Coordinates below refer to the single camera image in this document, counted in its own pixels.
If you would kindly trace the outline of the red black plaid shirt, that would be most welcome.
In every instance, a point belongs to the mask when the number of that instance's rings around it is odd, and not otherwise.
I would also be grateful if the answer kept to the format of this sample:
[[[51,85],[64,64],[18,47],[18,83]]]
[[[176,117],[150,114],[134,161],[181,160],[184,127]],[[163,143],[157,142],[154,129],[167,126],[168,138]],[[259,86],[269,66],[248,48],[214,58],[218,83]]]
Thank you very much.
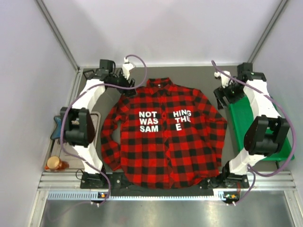
[[[150,189],[186,188],[219,174],[227,121],[196,88],[149,79],[103,122],[103,162]]]

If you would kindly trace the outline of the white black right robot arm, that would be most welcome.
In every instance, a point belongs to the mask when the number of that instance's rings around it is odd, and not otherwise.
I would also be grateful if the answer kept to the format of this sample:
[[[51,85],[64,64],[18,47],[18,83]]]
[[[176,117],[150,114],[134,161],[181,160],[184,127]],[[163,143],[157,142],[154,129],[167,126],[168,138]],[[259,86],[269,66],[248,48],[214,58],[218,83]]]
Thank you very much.
[[[244,181],[248,171],[259,161],[279,153],[284,145],[290,125],[276,110],[267,90],[264,73],[254,72],[251,63],[242,63],[237,67],[237,76],[223,71],[212,62],[214,77],[221,81],[221,86],[214,90],[218,108],[247,97],[253,115],[253,121],[243,139],[243,149],[228,161],[222,172],[214,179],[215,185],[237,184]]]

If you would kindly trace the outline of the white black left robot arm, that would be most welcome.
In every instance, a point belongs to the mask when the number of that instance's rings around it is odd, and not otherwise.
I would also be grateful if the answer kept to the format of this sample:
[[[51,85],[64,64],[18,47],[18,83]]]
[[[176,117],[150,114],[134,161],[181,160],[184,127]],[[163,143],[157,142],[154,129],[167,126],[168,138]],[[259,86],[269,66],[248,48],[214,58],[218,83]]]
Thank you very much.
[[[60,110],[61,150],[83,163],[80,179],[82,188],[101,188],[107,181],[94,144],[96,130],[91,111],[108,87],[117,88],[121,94],[133,95],[135,81],[129,77],[134,68],[135,65],[127,57],[120,71],[116,71],[114,61],[101,59],[99,68],[84,72],[86,85],[79,96],[68,107]]]

